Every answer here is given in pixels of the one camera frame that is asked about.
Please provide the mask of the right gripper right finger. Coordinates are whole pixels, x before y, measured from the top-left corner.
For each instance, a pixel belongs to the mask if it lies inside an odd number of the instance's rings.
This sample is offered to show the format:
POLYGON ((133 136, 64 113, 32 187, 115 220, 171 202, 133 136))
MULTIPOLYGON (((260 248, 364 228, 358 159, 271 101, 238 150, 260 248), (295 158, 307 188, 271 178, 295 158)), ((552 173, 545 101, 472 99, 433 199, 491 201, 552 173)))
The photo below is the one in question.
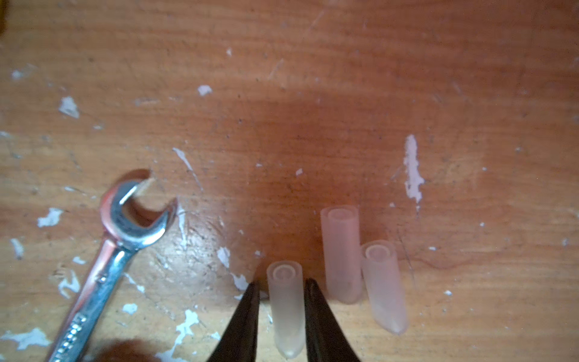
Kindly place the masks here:
POLYGON ((315 279, 305 280, 304 298, 308 361, 360 362, 315 279))

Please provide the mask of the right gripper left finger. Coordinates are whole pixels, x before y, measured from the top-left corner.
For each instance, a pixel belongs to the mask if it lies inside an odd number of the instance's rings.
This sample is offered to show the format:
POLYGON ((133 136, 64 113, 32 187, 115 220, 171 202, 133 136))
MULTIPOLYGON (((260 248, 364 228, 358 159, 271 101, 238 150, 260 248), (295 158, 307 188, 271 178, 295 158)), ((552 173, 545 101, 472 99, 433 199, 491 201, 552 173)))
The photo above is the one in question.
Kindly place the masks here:
POLYGON ((254 362, 259 324, 259 283, 245 290, 229 325, 208 361, 254 362))

